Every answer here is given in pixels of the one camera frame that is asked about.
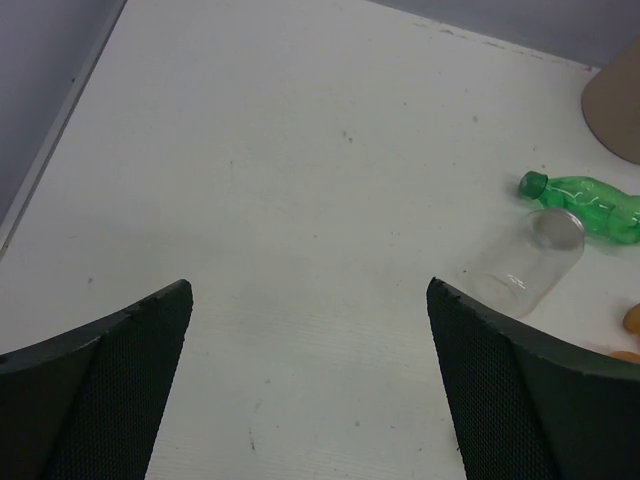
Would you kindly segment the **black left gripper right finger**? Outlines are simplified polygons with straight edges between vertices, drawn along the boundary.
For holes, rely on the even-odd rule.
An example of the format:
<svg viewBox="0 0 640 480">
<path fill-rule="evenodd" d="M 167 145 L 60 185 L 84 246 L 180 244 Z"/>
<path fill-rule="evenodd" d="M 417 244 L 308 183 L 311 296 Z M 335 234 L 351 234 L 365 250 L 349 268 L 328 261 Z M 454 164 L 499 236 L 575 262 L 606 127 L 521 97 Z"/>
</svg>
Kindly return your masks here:
<svg viewBox="0 0 640 480">
<path fill-rule="evenodd" d="M 469 479 L 636 479 L 638 366 L 434 278 L 427 313 Z"/>
</svg>

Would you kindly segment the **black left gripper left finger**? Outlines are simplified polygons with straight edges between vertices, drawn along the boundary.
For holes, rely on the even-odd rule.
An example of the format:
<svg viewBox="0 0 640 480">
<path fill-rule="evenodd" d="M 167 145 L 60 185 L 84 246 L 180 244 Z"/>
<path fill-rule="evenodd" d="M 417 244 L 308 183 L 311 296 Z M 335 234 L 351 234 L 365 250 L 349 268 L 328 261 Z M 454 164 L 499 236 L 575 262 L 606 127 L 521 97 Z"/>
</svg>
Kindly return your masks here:
<svg viewBox="0 0 640 480">
<path fill-rule="evenodd" d="M 192 308 L 179 280 L 2 354 L 2 478 L 144 478 Z"/>
</svg>

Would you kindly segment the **clear plastic jar silver lid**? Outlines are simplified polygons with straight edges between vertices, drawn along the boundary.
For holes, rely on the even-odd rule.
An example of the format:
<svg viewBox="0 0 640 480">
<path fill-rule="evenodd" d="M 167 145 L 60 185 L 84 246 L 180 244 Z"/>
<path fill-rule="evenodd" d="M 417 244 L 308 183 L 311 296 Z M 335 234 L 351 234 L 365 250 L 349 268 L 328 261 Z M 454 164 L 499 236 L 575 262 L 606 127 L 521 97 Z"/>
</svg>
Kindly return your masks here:
<svg viewBox="0 0 640 480">
<path fill-rule="evenodd" d="M 466 273 L 466 292 L 500 313 L 525 317 L 578 262 L 585 237 L 566 209 L 530 212 L 480 251 Z"/>
</svg>

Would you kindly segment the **green bottle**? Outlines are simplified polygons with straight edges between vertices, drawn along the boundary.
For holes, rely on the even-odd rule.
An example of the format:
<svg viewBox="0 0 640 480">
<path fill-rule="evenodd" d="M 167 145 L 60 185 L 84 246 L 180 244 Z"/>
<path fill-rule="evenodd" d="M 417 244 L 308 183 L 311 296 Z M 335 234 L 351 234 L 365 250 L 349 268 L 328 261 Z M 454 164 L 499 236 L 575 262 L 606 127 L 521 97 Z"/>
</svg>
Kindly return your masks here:
<svg viewBox="0 0 640 480">
<path fill-rule="evenodd" d="M 562 208 L 575 215 L 589 236 L 617 245 L 639 244 L 639 196 L 584 176 L 551 178 L 527 172 L 519 194 L 544 208 Z"/>
</svg>

